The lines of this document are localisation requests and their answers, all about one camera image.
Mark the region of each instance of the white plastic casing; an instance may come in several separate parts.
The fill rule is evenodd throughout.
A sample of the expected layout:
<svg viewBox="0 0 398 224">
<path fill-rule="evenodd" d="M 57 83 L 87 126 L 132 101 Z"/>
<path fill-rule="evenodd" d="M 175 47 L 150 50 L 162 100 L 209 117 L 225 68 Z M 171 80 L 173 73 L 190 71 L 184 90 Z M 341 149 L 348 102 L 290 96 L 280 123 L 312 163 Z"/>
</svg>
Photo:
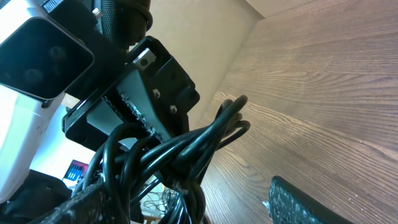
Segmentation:
<svg viewBox="0 0 398 224">
<path fill-rule="evenodd" d="M 63 97 L 42 102 L 0 85 L 0 203 L 23 184 L 49 122 Z"/>
</svg>

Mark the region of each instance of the power cord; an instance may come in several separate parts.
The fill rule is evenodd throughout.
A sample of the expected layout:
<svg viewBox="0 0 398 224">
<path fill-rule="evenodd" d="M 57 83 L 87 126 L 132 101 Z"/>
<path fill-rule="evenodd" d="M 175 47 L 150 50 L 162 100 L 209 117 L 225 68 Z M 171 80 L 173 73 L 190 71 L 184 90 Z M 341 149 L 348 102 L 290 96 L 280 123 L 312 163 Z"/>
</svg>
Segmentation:
<svg viewBox="0 0 398 224">
<path fill-rule="evenodd" d="M 200 223 L 206 207 L 200 184 L 213 154 L 250 128 L 250 123 L 242 121 L 242 114 L 239 113 L 247 100 L 243 95 L 234 102 L 224 101 L 216 119 L 209 126 L 169 139 L 150 150 L 145 148 L 153 145 L 155 139 L 143 134 L 146 132 L 141 124 L 120 124 L 95 153 L 85 178 L 74 194 L 85 190 L 95 181 L 95 172 L 101 169 L 100 162 L 103 159 L 102 177 L 116 223 L 129 223 L 130 209 L 159 182 L 178 192 L 173 205 L 170 205 L 171 209 L 167 210 L 160 223 Z M 118 142 L 124 138 L 138 138 L 138 141 L 129 152 L 115 157 Z M 117 170 L 115 163 L 121 161 L 124 161 L 123 168 Z M 158 180 L 142 190 L 145 181 L 152 175 Z"/>
</svg>

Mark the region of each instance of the screw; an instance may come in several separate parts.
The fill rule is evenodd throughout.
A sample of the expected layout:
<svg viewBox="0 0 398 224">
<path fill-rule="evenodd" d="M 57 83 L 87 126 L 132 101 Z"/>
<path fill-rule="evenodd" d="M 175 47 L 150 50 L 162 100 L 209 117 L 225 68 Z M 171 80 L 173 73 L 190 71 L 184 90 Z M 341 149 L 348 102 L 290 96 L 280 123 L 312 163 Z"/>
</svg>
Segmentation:
<svg viewBox="0 0 398 224">
<path fill-rule="evenodd" d="M 155 98 L 159 99 L 160 98 L 160 91 L 157 89 L 152 90 L 152 92 L 154 92 L 154 96 Z"/>
<path fill-rule="evenodd" d="M 170 106 L 170 113 L 171 114 L 175 114 L 177 112 L 177 107 L 175 107 L 174 105 Z"/>
<path fill-rule="evenodd" d="M 97 20 L 100 19 L 103 15 L 103 13 L 98 8 L 95 8 L 93 10 L 93 14 L 95 16 L 95 19 L 97 19 Z"/>
</svg>

